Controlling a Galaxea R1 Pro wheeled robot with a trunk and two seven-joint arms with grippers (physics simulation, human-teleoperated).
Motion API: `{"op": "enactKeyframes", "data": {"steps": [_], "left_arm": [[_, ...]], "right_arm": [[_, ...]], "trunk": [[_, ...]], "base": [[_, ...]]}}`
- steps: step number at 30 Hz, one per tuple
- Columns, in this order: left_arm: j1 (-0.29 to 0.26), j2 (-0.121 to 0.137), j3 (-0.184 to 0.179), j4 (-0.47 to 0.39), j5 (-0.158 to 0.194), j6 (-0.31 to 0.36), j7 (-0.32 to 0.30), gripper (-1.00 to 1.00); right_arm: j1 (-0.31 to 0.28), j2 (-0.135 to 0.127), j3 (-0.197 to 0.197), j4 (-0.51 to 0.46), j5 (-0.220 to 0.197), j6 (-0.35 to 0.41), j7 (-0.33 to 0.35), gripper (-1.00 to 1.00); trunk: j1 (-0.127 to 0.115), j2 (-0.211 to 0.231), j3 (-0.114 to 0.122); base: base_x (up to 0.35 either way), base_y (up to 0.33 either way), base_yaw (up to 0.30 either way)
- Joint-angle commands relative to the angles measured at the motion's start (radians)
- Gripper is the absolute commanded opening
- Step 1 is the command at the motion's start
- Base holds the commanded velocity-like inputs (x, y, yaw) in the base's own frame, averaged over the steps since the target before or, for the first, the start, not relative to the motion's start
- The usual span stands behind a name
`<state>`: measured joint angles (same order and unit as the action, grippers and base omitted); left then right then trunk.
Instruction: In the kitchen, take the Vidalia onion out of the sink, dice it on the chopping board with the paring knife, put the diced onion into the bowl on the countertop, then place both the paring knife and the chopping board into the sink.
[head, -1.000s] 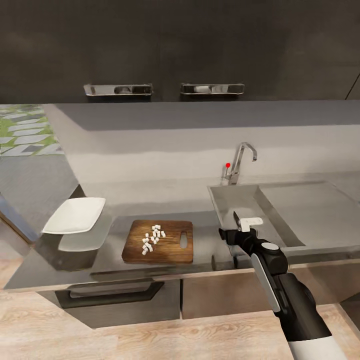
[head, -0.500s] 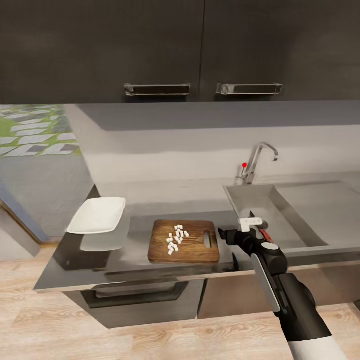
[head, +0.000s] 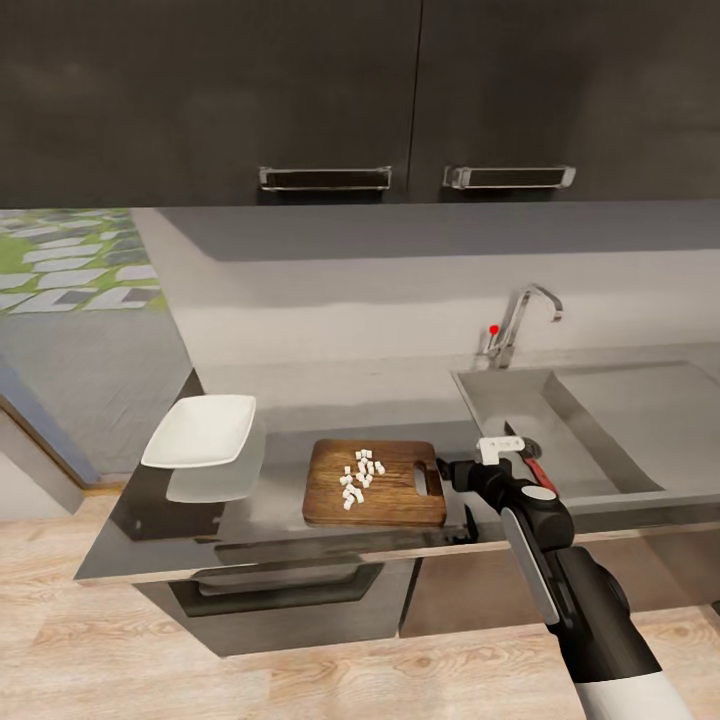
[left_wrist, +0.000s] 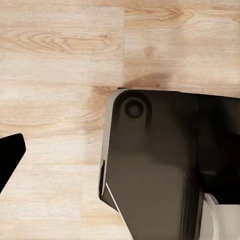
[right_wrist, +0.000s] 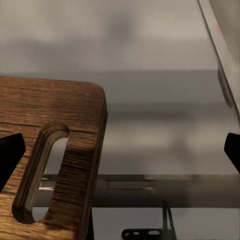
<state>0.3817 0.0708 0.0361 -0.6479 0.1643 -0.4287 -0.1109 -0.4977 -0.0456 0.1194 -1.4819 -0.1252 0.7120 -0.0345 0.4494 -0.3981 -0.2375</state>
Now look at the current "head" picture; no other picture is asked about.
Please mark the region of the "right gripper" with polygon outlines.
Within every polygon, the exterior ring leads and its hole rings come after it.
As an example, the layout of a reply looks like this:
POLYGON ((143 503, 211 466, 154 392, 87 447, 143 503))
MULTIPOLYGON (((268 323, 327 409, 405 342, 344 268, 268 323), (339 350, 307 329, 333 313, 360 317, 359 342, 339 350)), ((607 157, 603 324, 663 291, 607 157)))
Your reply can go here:
POLYGON ((440 457, 436 458, 441 480, 452 481, 452 488, 457 493, 476 492, 485 502, 486 486, 500 474, 512 476, 512 462, 509 459, 499 459, 499 464, 483 465, 471 461, 458 461, 446 463, 440 457))

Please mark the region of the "bowl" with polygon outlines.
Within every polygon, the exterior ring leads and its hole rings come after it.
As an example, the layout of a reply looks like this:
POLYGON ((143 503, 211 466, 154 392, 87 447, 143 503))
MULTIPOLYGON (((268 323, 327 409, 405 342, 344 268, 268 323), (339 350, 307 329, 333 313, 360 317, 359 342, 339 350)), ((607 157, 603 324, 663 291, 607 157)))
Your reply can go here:
POLYGON ((204 469, 234 463, 255 416, 254 395, 179 399, 147 445, 141 463, 163 469, 204 469))

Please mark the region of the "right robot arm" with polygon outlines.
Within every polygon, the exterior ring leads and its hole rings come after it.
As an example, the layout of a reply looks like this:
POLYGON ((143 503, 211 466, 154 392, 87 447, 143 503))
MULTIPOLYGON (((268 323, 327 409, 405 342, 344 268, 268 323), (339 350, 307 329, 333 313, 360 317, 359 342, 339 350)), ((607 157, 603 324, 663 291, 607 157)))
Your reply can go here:
POLYGON ((560 640, 587 720, 693 720, 650 646, 630 620, 617 578, 573 546, 575 526, 559 495, 516 480, 512 462, 520 436, 479 439, 471 461, 436 458, 441 480, 457 493, 476 492, 501 515, 504 532, 543 623, 560 640))

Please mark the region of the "parer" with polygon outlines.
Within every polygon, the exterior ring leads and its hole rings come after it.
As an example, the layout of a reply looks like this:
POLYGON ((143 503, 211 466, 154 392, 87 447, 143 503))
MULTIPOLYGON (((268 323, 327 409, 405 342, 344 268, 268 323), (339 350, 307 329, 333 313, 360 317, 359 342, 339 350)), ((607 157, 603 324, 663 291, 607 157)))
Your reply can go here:
MULTIPOLYGON (((514 430, 511 428, 511 426, 506 423, 506 429, 508 431, 508 434, 510 437, 515 436, 514 430)), ((548 476, 543 472, 542 468, 539 466, 537 461, 533 458, 533 455, 527 451, 527 449, 524 447, 522 451, 520 451, 522 456, 524 456, 524 462, 530 466, 532 469, 533 474, 535 475, 536 479, 539 481, 539 483, 544 487, 545 489, 550 489, 553 491, 553 493, 559 494, 558 490, 553 486, 553 483, 551 480, 549 480, 548 476)))

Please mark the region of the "cutting board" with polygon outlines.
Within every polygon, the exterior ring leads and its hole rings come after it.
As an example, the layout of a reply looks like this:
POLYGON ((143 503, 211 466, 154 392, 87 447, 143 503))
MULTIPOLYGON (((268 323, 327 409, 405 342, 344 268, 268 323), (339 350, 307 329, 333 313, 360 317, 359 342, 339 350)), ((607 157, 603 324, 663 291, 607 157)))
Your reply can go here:
POLYGON ((303 517, 310 523, 410 525, 439 527, 447 508, 436 464, 435 448, 425 441, 319 439, 311 458, 303 501, 303 517), (373 465, 367 485, 360 480, 361 460, 373 465), (377 464, 385 468, 382 475, 377 464), (425 468, 429 494, 416 489, 414 465, 425 468), (343 483, 343 479, 350 478, 343 483), (359 492, 345 509, 351 487, 359 492))

